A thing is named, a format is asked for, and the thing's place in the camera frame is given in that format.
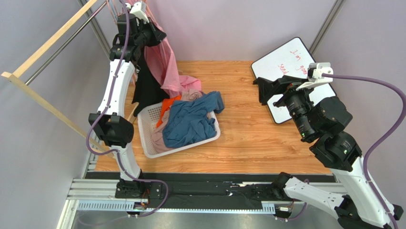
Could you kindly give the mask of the pink t-shirt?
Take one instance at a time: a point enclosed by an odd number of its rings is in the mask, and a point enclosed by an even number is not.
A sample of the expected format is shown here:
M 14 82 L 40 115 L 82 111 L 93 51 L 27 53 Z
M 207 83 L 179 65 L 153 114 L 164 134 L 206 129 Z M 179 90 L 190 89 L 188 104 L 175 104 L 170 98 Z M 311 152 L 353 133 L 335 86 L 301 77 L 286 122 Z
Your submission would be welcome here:
M 146 14 L 150 22 L 152 21 L 158 29 L 164 32 L 162 27 L 149 12 L 148 5 L 146 7 Z M 145 36 L 147 44 L 145 25 L 142 20 L 139 31 Z M 167 38 L 165 38 L 161 44 L 154 47 L 148 47 L 146 44 L 141 47 L 141 54 L 144 55 L 153 77 L 169 95 L 169 98 L 181 95 L 182 92 L 188 91 L 189 89 L 196 89 L 202 92 L 202 83 L 199 79 L 179 73 L 175 54 Z

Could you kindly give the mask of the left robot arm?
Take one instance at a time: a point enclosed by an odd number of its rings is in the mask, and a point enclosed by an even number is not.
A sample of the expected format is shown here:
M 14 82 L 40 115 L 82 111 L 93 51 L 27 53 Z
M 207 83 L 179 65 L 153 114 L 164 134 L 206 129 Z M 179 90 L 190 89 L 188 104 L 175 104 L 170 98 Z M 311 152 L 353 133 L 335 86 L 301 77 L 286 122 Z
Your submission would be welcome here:
M 92 153 L 112 153 L 120 169 L 116 198 L 147 197 L 147 180 L 143 178 L 132 150 L 134 126 L 124 116 L 125 99 L 136 65 L 146 65 L 144 48 L 158 45 L 166 34 L 158 30 L 142 13 L 121 15 L 117 22 L 118 34 L 110 49 L 110 73 L 101 105 L 89 115 L 91 130 L 108 147 Z

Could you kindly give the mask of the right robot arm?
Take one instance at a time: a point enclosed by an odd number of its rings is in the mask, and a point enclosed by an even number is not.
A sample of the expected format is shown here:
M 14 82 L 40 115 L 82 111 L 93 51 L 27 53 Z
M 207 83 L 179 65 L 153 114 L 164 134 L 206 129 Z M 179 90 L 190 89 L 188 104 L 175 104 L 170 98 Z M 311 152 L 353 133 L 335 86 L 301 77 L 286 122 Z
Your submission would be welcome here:
M 397 228 L 404 210 L 388 202 L 365 172 L 366 156 L 345 131 L 352 115 L 336 96 L 314 104 L 311 89 L 302 88 L 304 83 L 305 79 L 291 76 L 275 81 L 261 77 L 254 80 L 261 104 L 281 96 L 274 106 L 287 108 L 301 140 L 310 144 L 310 151 L 341 182 L 346 194 L 321 190 L 284 172 L 271 184 L 271 194 L 277 199 L 310 204 L 334 217 L 345 229 Z

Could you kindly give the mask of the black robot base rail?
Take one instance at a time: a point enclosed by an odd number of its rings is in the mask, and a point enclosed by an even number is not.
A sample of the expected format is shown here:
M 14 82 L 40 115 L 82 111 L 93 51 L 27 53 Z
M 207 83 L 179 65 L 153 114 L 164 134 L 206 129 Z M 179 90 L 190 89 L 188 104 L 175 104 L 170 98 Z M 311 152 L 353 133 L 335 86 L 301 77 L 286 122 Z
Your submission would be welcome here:
M 131 184 L 118 172 L 90 172 L 85 179 L 110 180 L 114 198 L 160 209 L 257 210 L 263 201 L 293 201 L 272 184 L 277 174 L 145 173 L 149 182 Z

